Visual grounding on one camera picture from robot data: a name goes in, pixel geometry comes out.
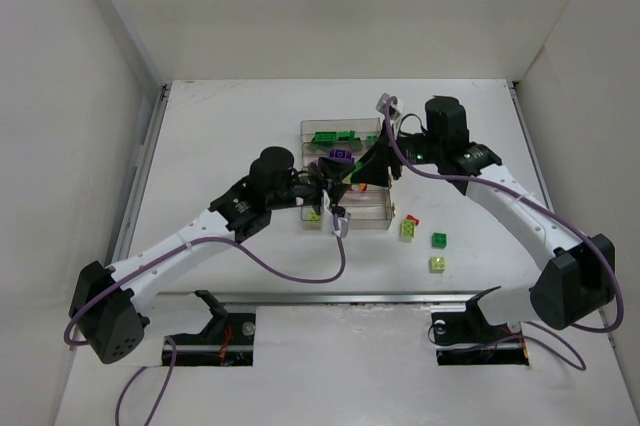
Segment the purple lotus lego brick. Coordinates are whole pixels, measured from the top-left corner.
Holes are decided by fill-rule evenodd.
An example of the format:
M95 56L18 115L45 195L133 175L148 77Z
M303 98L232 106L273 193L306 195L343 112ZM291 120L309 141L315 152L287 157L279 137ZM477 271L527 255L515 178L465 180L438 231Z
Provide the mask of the purple lotus lego brick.
M328 153L328 157L334 160L354 161L353 153L350 150L340 148L331 149Z

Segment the dark green angled brick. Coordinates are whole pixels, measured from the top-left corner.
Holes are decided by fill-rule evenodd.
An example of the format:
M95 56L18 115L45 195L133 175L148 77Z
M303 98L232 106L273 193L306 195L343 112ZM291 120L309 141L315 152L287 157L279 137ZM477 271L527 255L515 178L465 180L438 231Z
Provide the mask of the dark green angled brick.
M318 131L314 134L312 142L315 144L329 144L337 141L336 131Z

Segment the green stepped lego brick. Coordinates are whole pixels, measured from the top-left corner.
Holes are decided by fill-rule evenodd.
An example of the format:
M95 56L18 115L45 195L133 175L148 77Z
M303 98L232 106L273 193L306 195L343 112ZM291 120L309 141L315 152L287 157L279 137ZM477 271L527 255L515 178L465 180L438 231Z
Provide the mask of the green stepped lego brick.
M354 130L349 130L349 131L339 131L337 133L336 139L339 142L352 142L352 141L357 141L358 137L356 136L356 132Z

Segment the lime brick with red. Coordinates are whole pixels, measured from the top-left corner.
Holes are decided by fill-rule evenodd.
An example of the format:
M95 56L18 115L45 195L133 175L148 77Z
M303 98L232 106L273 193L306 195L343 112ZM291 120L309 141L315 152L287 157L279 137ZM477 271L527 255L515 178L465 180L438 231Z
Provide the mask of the lime brick with red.
M400 222L399 238L403 242L412 242L416 237L416 229L419 226L419 219L408 214Z

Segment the green square brick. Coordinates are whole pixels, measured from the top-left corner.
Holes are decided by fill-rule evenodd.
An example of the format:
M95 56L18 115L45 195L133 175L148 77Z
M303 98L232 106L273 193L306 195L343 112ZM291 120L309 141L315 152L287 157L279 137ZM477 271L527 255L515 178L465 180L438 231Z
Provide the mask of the green square brick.
M431 245L436 249L445 249L448 244L446 233L434 232L431 236Z

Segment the lime square brick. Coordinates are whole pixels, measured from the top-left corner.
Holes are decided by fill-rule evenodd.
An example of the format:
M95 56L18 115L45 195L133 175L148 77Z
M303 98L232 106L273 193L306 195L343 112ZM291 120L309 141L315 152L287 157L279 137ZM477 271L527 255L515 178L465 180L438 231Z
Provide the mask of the lime square brick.
M447 265L444 257L433 256L429 258L429 271L431 274L442 274L446 271Z

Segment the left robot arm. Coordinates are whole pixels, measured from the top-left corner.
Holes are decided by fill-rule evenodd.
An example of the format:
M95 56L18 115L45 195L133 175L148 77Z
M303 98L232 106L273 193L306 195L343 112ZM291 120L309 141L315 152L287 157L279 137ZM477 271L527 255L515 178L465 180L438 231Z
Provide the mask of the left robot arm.
M90 346L104 364L123 359L142 342L151 325L146 309L157 294L228 250L254 259L255 254L243 244L264 230L277 210L309 206L341 242L349 216L339 202L354 169L348 159L324 156L297 170L288 149L264 149L246 176L176 233L109 266L94 261L82 268L63 333L65 343ZM73 330L79 331L82 340L73 339Z

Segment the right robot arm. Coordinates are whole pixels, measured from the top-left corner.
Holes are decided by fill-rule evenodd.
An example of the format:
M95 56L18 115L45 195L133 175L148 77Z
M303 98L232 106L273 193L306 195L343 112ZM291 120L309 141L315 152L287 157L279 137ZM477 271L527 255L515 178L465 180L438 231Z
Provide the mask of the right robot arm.
M419 132L401 130L404 115L395 96L383 94L376 106L383 126L374 145L358 161L355 183L385 186L403 169L446 181L493 216L526 250L539 270L530 285L493 286L469 302L492 325L540 321L555 329L577 327L582 318L609 303L616 305L615 327L624 317L615 276L615 248L604 235L587 236L536 200L489 147L469 138L460 101L435 96L425 104ZM433 165L428 175L423 166Z

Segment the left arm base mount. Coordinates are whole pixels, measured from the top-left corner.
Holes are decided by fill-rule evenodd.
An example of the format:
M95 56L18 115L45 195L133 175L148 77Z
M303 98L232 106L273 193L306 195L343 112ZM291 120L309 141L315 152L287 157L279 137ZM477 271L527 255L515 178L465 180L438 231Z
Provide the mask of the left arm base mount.
M204 307L193 333L172 336L176 352L164 343L161 361L164 366L175 359L178 367L251 367L254 362L256 309L249 306L224 305L210 291L197 290L189 295L195 306Z

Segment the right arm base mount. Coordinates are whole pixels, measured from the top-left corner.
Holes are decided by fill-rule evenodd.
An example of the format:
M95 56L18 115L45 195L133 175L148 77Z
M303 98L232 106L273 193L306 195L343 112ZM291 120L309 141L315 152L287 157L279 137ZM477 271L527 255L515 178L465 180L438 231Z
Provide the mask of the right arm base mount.
M494 290L472 296L461 310L432 310L428 338L439 366L529 365L524 341L506 323L490 325L480 311L478 301Z

